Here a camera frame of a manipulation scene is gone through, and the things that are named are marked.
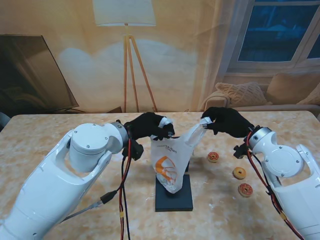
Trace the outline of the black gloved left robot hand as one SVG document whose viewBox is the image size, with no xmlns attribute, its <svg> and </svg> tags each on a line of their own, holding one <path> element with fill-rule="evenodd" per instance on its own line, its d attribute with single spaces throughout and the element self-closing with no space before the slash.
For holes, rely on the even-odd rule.
<svg viewBox="0 0 320 240">
<path fill-rule="evenodd" d="M 153 112 L 145 112 L 132 121 L 126 122 L 124 127 L 134 140 L 145 137 L 169 139 L 175 135 L 172 121 Z"/>
</svg>

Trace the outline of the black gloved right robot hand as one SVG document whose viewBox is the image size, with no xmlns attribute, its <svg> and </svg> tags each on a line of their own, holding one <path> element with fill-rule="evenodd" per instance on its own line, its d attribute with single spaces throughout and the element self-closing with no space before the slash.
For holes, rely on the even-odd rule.
<svg viewBox="0 0 320 240">
<path fill-rule="evenodd" d="M 214 135 L 226 133 L 234 138 L 244 138 L 255 128 L 233 108 L 209 107 L 201 116 L 202 119 L 206 117 L 212 121 L 206 128 L 212 130 Z"/>
</svg>

